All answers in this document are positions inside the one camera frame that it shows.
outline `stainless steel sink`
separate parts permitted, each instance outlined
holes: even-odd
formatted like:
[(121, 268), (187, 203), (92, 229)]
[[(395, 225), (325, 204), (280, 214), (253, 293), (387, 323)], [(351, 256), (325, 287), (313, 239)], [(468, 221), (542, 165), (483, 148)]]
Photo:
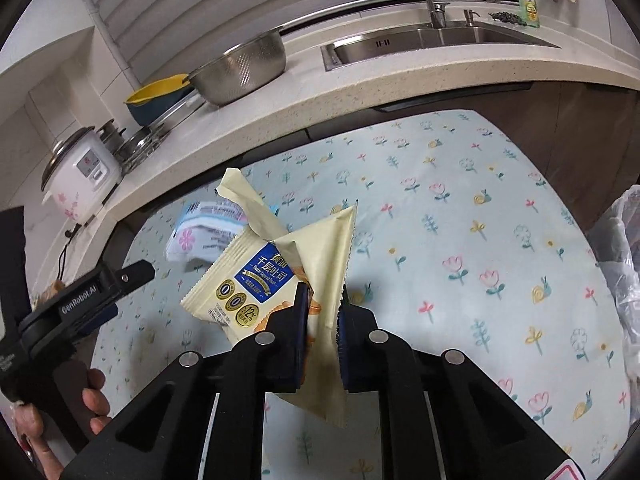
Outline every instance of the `stainless steel sink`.
[(465, 22), (449, 22), (447, 28), (431, 28), (431, 23), (424, 23), (377, 30), (323, 45), (321, 50), (324, 68), (329, 71), (385, 54), (476, 43), (518, 43), (559, 48), (529, 34), (498, 25), (476, 22), (468, 26)]

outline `trash bag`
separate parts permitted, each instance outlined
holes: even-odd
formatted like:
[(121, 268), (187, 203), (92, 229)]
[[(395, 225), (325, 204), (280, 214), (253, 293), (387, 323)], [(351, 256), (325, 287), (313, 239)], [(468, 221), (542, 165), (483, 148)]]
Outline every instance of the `trash bag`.
[(632, 186), (603, 213), (587, 240), (616, 301), (624, 331), (633, 423), (640, 418), (640, 186)]

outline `gold badge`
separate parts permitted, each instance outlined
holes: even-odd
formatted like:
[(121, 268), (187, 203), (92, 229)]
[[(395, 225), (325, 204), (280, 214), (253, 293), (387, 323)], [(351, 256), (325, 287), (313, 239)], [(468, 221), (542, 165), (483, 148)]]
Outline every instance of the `gold badge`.
[(236, 314), (236, 323), (240, 326), (251, 326), (258, 319), (258, 306), (250, 303), (245, 305)]
[(246, 294), (244, 292), (238, 292), (226, 301), (225, 308), (229, 312), (233, 312), (234, 310), (238, 310), (241, 306), (243, 306), (245, 301)]
[(236, 284), (233, 280), (225, 280), (220, 283), (220, 286), (216, 290), (216, 296), (219, 300), (226, 300), (229, 296), (231, 296), (236, 290)]

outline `rice cooker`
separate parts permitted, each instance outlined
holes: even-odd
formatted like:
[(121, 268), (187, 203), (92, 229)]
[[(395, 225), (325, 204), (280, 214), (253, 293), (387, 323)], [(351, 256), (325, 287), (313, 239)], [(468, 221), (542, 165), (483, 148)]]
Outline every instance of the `rice cooker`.
[(53, 148), (42, 173), (42, 202), (52, 199), (70, 220), (85, 224), (121, 180), (118, 161), (94, 127), (80, 128)]

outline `floral tablecloth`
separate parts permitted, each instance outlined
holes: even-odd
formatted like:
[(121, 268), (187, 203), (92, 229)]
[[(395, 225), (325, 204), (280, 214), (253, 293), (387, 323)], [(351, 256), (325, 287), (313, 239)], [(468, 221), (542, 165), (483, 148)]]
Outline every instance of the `floral tablecloth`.
[[(358, 201), (347, 276), (355, 303), (414, 348), (459, 348), (576, 460), (589, 479), (626, 439), (622, 329), (587, 241), (523, 153), (473, 111), (377, 124), (242, 172), (290, 230)], [(207, 269), (170, 264), (164, 245), (198, 189), (150, 218), (126, 264), (156, 279), (100, 329), (94, 366), (117, 413), (180, 352), (226, 351), (219, 326), (180, 299)], [(349, 396), (333, 428), (268, 395), (263, 476), (382, 478), (375, 394)]]

